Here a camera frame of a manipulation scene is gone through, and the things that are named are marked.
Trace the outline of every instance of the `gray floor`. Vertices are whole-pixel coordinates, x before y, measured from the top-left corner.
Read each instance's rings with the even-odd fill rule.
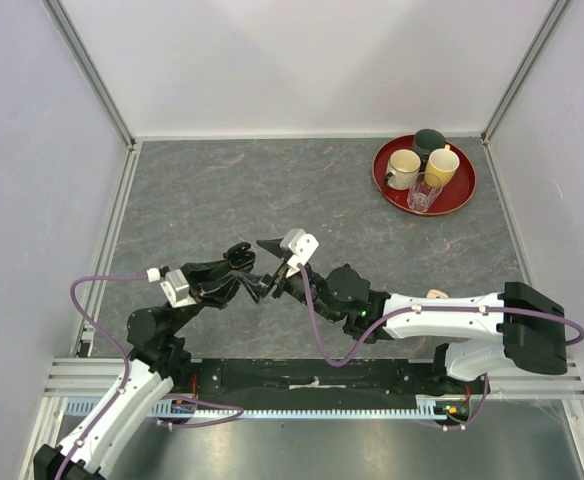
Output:
[[[80,419],[64,419],[62,435]],[[560,402],[489,402],[465,432],[409,420],[145,423],[110,480],[582,480]]]
[[[450,139],[466,152],[478,183],[459,211],[415,217],[386,202],[371,178],[383,139],[146,142],[136,170],[111,272],[221,258],[229,246],[279,238],[293,227],[313,233],[320,273],[349,262],[375,289],[453,296],[502,289],[521,274],[501,205],[477,138]],[[257,252],[255,272],[278,265]],[[128,315],[163,303],[147,283],[108,284],[99,322],[125,342]],[[245,292],[223,311],[207,310],[182,332],[195,357],[317,357],[303,306],[290,298],[260,306]],[[352,340],[321,325],[329,351]],[[431,358],[440,339],[365,346],[364,357]],[[97,337],[93,356],[115,356]]]

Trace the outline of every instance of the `dark cup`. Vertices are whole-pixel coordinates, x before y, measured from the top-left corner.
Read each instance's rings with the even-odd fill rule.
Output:
[[[439,148],[445,148],[445,137],[441,132],[431,128],[424,128],[416,132],[412,141],[412,150],[421,159],[420,172],[425,171],[430,154]]]

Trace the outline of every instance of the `red tray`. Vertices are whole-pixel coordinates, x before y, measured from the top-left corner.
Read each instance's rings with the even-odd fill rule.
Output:
[[[413,139],[414,135],[405,135],[404,137],[395,138],[383,145],[381,150],[379,150],[379,153],[376,154],[374,165],[372,166],[372,176],[374,177],[374,183],[376,183],[381,195],[383,195],[385,199],[396,208],[414,215],[422,215],[424,217],[445,215],[446,213],[458,210],[465,205],[474,194],[474,190],[476,189],[476,172],[474,171],[474,166],[467,155],[451,143],[450,150],[459,156],[461,164],[454,174],[454,177],[452,177],[452,180],[450,180],[450,183],[443,188],[441,195],[439,195],[439,198],[434,201],[427,212],[419,213],[410,210],[407,202],[408,191],[395,190],[383,183],[390,155],[402,148],[411,150]]]

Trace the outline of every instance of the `white wall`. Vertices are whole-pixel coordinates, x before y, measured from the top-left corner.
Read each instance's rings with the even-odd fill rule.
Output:
[[[551,0],[64,0],[139,136],[487,124]]]
[[[0,480],[68,353],[68,287],[93,269],[124,158],[43,4],[0,1]]]
[[[493,148],[535,285],[584,325],[584,0],[572,2]],[[584,343],[571,354],[584,378]]]

